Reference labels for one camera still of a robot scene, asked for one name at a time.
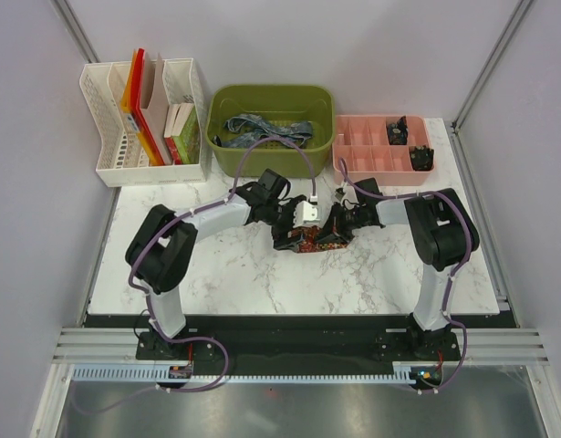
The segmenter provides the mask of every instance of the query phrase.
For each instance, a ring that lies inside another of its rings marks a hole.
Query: pink organizer tray
[[[375,178],[378,185],[422,185],[434,172],[416,172],[411,167],[410,154],[416,146],[431,148],[424,119],[406,116],[408,145],[390,145],[386,125],[401,116],[336,116],[335,141],[333,142],[333,167],[335,182],[341,184],[343,175],[338,159],[344,158],[349,178],[355,183]]]

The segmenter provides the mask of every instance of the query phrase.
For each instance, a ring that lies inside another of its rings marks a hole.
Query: green plastic tub
[[[314,85],[230,85],[213,96],[207,122],[207,142],[225,173],[235,176],[245,149],[226,149],[213,143],[218,135],[228,141],[232,134],[223,127],[226,120],[241,113],[258,114],[270,122],[286,126],[308,120],[313,125],[313,138],[303,151],[318,175],[325,166],[335,138],[335,107],[333,96]],[[310,175],[305,161],[297,151],[278,141],[266,142],[250,153],[242,176],[260,176],[265,169],[285,177],[306,178]]]

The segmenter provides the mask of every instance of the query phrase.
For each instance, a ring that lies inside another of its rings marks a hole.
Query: robotic arm
[[[424,263],[420,297],[410,316],[415,343],[428,344],[428,339],[449,331],[442,314],[445,288],[452,269],[464,257],[466,240],[458,218],[446,203],[428,195],[380,201],[356,191],[358,203],[352,208],[334,203],[323,227],[310,227],[318,220],[315,200],[309,202],[300,195],[284,202],[280,196],[286,188],[286,194],[289,192],[289,184],[286,178],[267,170],[257,182],[238,187],[236,196],[228,203],[177,223],[164,236],[169,238],[167,245],[159,242],[152,247],[136,277],[151,287],[152,306],[165,334],[176,336],[185,326],[178,285],[187,272],[195,242],[226,228],[260,221],[271,225],[274,249],[295,252],[344,247],[353,239],[353,230],[364,226],[408,225]],[[357,187],[381,194],[374,179],[358,182]],[[459,209],[470,232],[472,249],[476,250],[479,235],[456,192],[445,189],[441,193]],[[148,242],[174,217],[175,212],[164,205],[151,209],[126,253],[131,266]]]

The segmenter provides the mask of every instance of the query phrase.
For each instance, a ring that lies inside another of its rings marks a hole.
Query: white marble surface
[[[436,170],[421,190],[453,187],[466,204],[442,119],[427,119]],[[141,292],[130,289],[124,254],[142,220],[157,203],[182,209],[222,195],[232,178],[213,159],[208,182],[126,187],[102,258],[89,314],[138,314]],[[334,192],[332,169],[317,178],[323,219]],[[406,187],[381,187],[385,194]],[[293,180],[291,194],[310,192],[309,180]],[[345,249],[294,254],[272,249],[265,224],[229,229],[198,243],[181,284],[182,308],[190,314],[400,314],[410,313],[420,292],[422,263],[410,228],[392,225],[357,231]],[[479,249],[460,273],[452,312],[498,313],[493,286]]]

